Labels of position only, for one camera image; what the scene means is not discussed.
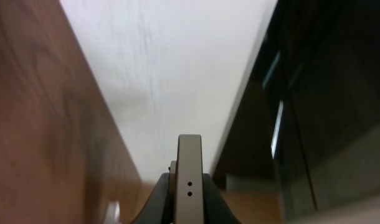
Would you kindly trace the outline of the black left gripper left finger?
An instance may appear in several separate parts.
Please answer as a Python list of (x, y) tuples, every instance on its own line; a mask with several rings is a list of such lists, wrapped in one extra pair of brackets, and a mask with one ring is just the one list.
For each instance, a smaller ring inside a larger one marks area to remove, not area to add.
[(170, 183), (170, 174), (163, 173), (131, 224), (173, 223), (173, 197)]

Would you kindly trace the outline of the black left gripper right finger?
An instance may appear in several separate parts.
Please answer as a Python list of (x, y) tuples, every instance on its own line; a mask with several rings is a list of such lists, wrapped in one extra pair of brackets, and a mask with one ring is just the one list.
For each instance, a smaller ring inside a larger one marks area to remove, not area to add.
[(241, 224), (230, 210), (209, 174), (202, 175), (205, 221), (207, 224)]

